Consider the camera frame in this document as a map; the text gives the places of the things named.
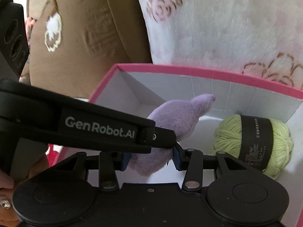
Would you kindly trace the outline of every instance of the purple fur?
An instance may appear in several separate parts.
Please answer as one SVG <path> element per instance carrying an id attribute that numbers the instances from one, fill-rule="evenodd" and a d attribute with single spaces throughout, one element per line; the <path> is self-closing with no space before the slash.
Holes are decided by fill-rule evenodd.
<path id="1" fill-rule="evenodd" d="M 154 120 L 157 127 L 173 130 L 177 142 L 181 142 L 194 132 L 199 118 L 211 109 L 215 100 L 214 95 L 203 94 L 190 101 L 168 101 L 156 108 L 148 118 Z M 172 149 L 152 148 L 150 154 L 132 154 L 129 166 L 142 176 L 150 176 L 171 159 Z"/>

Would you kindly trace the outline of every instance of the green yarn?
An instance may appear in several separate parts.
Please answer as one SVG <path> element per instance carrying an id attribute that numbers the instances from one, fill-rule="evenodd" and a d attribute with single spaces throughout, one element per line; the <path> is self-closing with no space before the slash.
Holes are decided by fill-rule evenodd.
<path id="1" fill-rule="evenodd" d="M 284 167 L 288 164 L 294 143 L 286 124 L 281 121 L 270 119 L 274 133 L 272 155 L 265 175 L 276 179 Z M 224 151 L 238 158 L 242 141 L 242 126 L 240 115 L 233 115 L 223 120 L 215 132 L 215 142 L 211 147 L 210 154 L 215 155 L 218 151 Z"/>

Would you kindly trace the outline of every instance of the box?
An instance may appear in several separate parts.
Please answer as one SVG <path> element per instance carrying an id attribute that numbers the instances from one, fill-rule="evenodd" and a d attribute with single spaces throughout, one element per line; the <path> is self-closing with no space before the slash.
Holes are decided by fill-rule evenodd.
<path id="1" fill-rule="evenodd" d="M 190 100 L 202 93 L 212 93 L 216 102 L 200 119 L 195 132 L 180 142 L 183 148 L 195 148 L 209 154 L 213 134 L 220 121 L 232 114 L 275 118 L 289 127 L 294 149 L 290 163 L 277 181 L 288 191 L 290 204 L 282 222 L 289 227 L 303 226 L 303 91 L 278 82 L 210 69 L 160 66 L 152 64 L 117 64 L 103 78 L 90 102 L 118 111 L 148 117 L 169 100 Z M 58 160 L 80 151 L 63 148 Z M 97 155 L 98 151 L 86 151 Z M 182 184 L 185 172 L 176 171 L 173 162 L 150 177 L 142 177 L 131 169 L 117 172 L 122 183 Z M 205 170 L 203 185 L 214 180 Z M 92 171 L 88 181 L 98 186 L 98 172 Z"/>

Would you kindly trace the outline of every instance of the white thread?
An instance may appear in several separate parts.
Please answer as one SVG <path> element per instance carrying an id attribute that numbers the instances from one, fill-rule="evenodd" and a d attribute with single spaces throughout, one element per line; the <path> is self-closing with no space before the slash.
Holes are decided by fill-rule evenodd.
<path id="1" fill-rule="evenodd" d="M 53 38 L 52 35 L 49 35 L 49 30 L 48 30 L 48 28 L 46 29 L 46 32 L 45 32 L 45 34 L 44 34 L 44 44 L 46 45 L 46 47 L 47 47 L 47 49 L 48 49 L 49 52 L 55 52 L 55 50 L 60 46 L 61 40 L 62 40 L 62 19 L 61 19 L 61 15 L 58 14 L 58 13 L 55 13 L 55 14 L 49 19 L 49 21 L 50 21 L 51 19 L 54 19 L 55 17 L 57 18 L 57 22 L 58 22 L 58 33 L 57 33 L 58 38 L 57 38 L 57 40 L 55 41 L 55 43 L 54 43 L 54 45 L 53 45 L 52 47 L 49 47 L 49 46 L 47 45 L 47 37 L 49 36 L 49 38 Z"/>

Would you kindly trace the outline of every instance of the black device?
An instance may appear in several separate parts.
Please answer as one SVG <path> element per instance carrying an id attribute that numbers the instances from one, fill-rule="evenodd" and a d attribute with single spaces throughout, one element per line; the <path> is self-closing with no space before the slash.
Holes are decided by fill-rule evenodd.
<path id="1" fill-rule="evenodd" d="M 0 78 L 18 80 L 28 57 L 23 8 L 0 0 Z M 282 226 L 289 198 L 277 182 L 231 155 L 183 150 L 171 130 L 11 80 L 0 82 L 0 168 L 17 173 L 21 145 L 43 153 L 47 143 L 101 150 L 77 153 L 20 185 L 13 206 L 20 226 Z M 178 184 L 124 184 L 130 153 L 173 148 Z M 30 164 L 16 177 L 24 177 Z M 99 170 L 99 187 L 86 180 Z M 215 181 L 202 187 L 203 169 Z"/>

